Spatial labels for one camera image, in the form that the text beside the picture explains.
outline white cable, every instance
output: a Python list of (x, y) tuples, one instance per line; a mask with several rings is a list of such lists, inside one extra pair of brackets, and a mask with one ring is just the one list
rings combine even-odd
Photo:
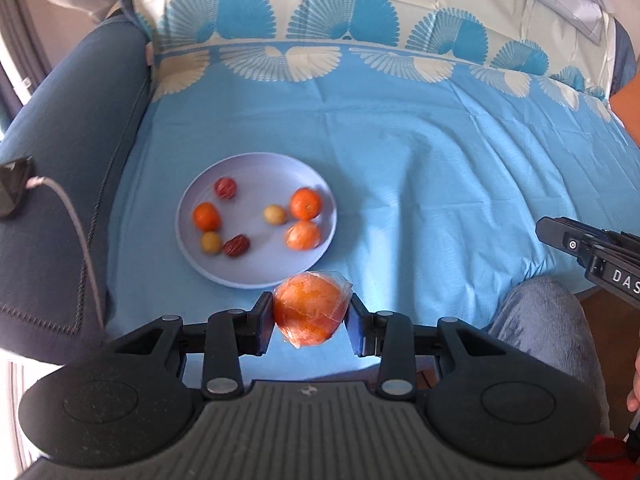
[(104, 330), (104, 317), (102, 314), (102, 309), (100, 308), (100, 292), (98, 291), (98, 282), (95, 279), (94, 264), (91, 260), (89, 247), (86, 244), (86, 238), (84, 236), (84, 231), (82, 230), (82, 224), (80, 223), (80, 219), (78, 218), (76, 208), (74, 208), (71, 199), (66, 194), (63, 187), (60, 186), (60, 184), (58, 184), (52, 178), (46, 176), (34, 176), (27, 180), (27, 184), (24, 187), (26, 189), (33, 189), (34, 187), (42, 185), (47, 186), (56, 192), (56, 194), (60, 197), (60, 200), (62, 200), (62, 203), (65, 205), (66, 211), (71, 217), (71, 221), (74, 223), (76, 234), (78, 234), (78, 240), (80, 241), (80, 246), (82, 247), (82, 256), (84, 256), (84, 263), (86, 264), (86, 273), (89, 276), (89, 283), (91, 284), (92, 291), (94, 292), (95, 312), (98, 317), (98, 325), (102, 330)]

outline small yellow fruit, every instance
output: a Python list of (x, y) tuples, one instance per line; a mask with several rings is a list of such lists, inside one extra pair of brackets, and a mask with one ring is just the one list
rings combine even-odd
[(213, 231), (204, 233), (200, 239), (200, 247), (205, 254), (218, 254), (222, 249), (222, 238)]
[(264, 221), (271, 225), (282, 225), (287, 221), (287, 212), (279, 205), (267, 206), (262, 212)]

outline blue sofa armrest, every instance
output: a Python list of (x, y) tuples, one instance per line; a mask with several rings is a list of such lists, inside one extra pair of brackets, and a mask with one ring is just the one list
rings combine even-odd
[[(150, 99), (144, 34), (124, 16), (89, 34), (46, 78), (0, 142), (0, 161), (32, 156), (68, 192), (84, 226), (102, 306), (107, 227)], [(0, 221), (0, 346), (66, 364), (104, 338), (69, 216), (50, 189), (27, 191)]]
[(616, 20), (616, 60), (613, 66), (611, 95), (617, 94), (634, 78), (637, 72), (636, 54), (631, 44), (631, 38), (629, 38), (625, 27)]

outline light blue plate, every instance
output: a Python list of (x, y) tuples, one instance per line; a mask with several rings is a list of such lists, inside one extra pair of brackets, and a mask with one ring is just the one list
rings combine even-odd
[[(220, 200), (213, 191), (213, 184), (223, 176), (238, 184), (231, 200)], [(321, 242), (312, 251), (292, 251), (284, 245), (284, 233), (293, 220), (271, 226), (262, 217), (270, 204), (288, 209), (291, 195), (300, 187), (310, 187), (322, 197), (322, 212), (314, 220), (320, 227)], [(202, 252), (202, 233), (191, 221), (193, 209), (201, 202), (212, 202), (220, 212), (223, 242), (239, 234), (249, 238), (251, 247), (246, 254), (229, 258)], [(196, 177), (178, 204), (175, 230), (182, 254), (202, 275), (235, 288), (267, 288), (316, 263), (334, 238), (336, 222), (335, 198), (312, 168), (277, 153), (244, 153), (221, 160)]]

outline black device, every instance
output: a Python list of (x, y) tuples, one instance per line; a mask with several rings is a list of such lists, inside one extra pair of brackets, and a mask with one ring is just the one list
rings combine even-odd
[[(118, 480), (594, 479), (581, 454), (599, 407), (580, 381), (452, 317), (414, 326), (357, 295), (351, 350), (381, 357), (364, 382), (242, 380), (260, 356), (273, 295), (250, 312), (183, 325), (164, 316), (39, 380), (18, 418), (43, 452), (20, 478)], [(202, 384), (181, 381), (204, 354)], [(416, 355), (440, 381), (416, 387)]]
[[(640, 238), (625, 232), (597, 229), (570, 218), (541, 218), (538, 239), (575, 256), (584, 267), (584, 277), (640, 309)], [(632, 421), (626, 451), (640, 459), (640, 411)]]
[(0, 165), (0, 218), (7, 218), (15, 213), (32, 171), (33, 161), (30, 156)]

